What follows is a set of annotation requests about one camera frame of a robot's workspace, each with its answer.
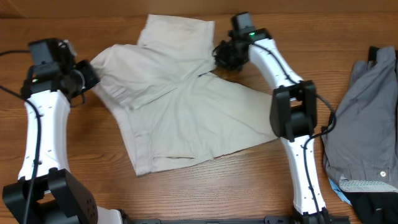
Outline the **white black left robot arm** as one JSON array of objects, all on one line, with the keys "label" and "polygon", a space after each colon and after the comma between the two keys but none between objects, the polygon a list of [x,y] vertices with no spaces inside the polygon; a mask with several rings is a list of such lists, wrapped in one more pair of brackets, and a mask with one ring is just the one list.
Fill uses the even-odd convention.
[{"label": "white black left robot arm", "polygon": [[18,181],[2,199],[19,223],[127,223],[120,210],[97,206],[67,158],[70,100],[97,84],[87,61],[43,60],[30,67],[18,98],[27,110],[27,144]]}]

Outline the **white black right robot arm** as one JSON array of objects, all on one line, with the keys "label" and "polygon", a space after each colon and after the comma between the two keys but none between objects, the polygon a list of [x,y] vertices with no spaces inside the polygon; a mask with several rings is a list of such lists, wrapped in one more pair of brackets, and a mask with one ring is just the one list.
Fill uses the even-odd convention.
[{"label": "white black right robot arm", "polygon": [[272,89],[271,128],[288,156],[294,186],[294,215],[289,222],[330,223],[313,155],[318,98],[314,83],[289,67],[265,29],[230,30],[228,35],[229,40],[213,50],[217,66],[240,70],[251,62]]}]

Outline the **beige cotton shorts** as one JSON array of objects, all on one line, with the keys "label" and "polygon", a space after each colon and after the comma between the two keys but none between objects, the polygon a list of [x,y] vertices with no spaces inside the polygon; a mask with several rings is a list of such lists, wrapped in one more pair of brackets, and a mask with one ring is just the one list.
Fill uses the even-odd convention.
[{"label": "beige cotton shorts", "polygon": [[214,74],[215,24],[149,15],[137,44],[91,65],[136,175],[194,166],[275,139],[271,96]]}]

